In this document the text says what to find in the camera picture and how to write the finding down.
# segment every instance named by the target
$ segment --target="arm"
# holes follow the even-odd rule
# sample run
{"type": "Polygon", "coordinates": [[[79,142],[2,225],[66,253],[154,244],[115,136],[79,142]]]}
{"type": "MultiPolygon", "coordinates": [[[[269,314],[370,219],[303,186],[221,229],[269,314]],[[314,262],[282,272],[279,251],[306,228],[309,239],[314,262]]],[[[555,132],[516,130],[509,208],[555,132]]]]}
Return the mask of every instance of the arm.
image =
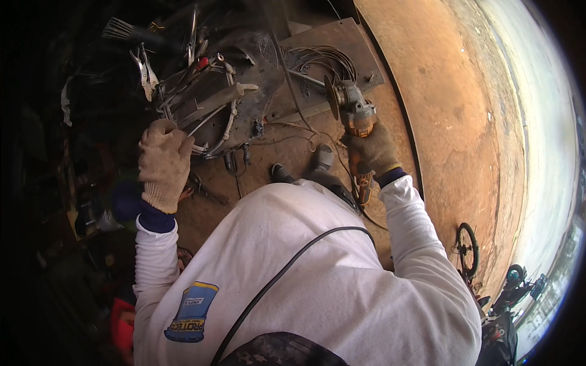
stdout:
{"type": "Polygon", "coordinates": [[[357,149],[375,171],[379,198],[387,210],[395,275],[417,297],[416,306],[428,316],[428,331],[444,335],[433,341],[435,347],[467,345],[469,351],[461,353],[457,363],[473,364],[481,340],[475,299],[448,260],[412,178],[395,158],[390,132],[377,122],[367,138],[345,138],[344,143],[357,149]]]}
{"type": "Polygon", "coordinates": [[[138,180],[144,182],[141,214],[137,217],[135,285],[137,297],[134,345],[146,333],[151,315],[179,277],[177,222],[179,196],[189,174],[193,137],[168,119],[154,121],[138,146],[138,180]]]}

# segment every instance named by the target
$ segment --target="hand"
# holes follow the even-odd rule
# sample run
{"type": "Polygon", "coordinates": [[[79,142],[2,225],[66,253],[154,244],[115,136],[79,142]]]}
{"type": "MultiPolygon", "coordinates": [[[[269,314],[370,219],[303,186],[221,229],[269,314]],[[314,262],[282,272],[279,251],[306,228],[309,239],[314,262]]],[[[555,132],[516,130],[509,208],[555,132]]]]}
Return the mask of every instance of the hand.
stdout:
{"type": "Polygon", "coordinates": [[[376,118],[372,132],[367,138],[345,134],[340,141],[348,149],[357,151],[362,160],[374,170],[375,176],[381,176],[389,170],[401,166],[395,153],[395,144],[389,129],[376,118]]]}
{"type": "Polygon", "coordinates": [[[138,143],[138,180],[145,183],[142,199],[166,214],[177,212],[177,203],[189,175],[194,137],[168,119],[157,119],[138,143]]]}

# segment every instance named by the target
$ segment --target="printed logo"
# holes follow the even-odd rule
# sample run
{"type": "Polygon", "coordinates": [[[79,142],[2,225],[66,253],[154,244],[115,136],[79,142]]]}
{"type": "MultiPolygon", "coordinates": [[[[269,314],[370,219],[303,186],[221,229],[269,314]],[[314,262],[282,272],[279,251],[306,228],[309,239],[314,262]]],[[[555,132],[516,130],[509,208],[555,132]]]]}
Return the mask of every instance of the printed logo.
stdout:
{"type": "Polygon", "coordinates": [[[165,337],[175,342],[201,342],[207,310],[217,292],[216,285],[204,282],[194,282],[183,291],[179,310],[171,325],[164,331],[165,337]]]}

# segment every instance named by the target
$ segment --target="white long-sleeve shirt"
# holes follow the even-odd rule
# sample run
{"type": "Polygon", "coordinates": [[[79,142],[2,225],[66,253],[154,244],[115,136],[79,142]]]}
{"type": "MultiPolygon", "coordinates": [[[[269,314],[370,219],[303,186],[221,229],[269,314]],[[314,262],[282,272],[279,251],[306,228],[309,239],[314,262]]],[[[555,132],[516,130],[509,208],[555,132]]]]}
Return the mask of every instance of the white long-sleeve shirt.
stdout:
{"type": "MultiPolygon", "coordinates": [[[[365,233],[335,232],[256,304],[224,357],[260,334],[286,331],[348,364],[474,365],[481,344],[475,301],[411,177],[383,187],[379,198],[395,273],[382,268],[365,233]]],[[[235,206],[179,275],[177,225],[157,234],[137,219],[135,363],[209,365],[261,288],[304,245],[341,226],[364,224],[328,189],[306,180],[269,184],[235,206]]]]}

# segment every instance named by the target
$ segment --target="angle grinder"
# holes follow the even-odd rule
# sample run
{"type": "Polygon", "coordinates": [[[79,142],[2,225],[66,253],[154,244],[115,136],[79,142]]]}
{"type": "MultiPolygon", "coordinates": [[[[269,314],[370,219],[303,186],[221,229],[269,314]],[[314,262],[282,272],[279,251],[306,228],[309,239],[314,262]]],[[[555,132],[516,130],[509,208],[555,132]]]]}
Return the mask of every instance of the angle grinder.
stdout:
{"type": "MultiPolygon", "coordinates": [[[[360,89],[351,80],[342,80],[334,86],[325,75],[323,83],[333,117],[341,119],[346,133],[360,138],[368,137],[376,122],[374,104],[364,99],[360,89]]],[[[348,165],[358,186],[356,203],[364,207],[370,201],[374,173],[362,160],[360,153],[351,148],[348,149],[348,165]]]]}

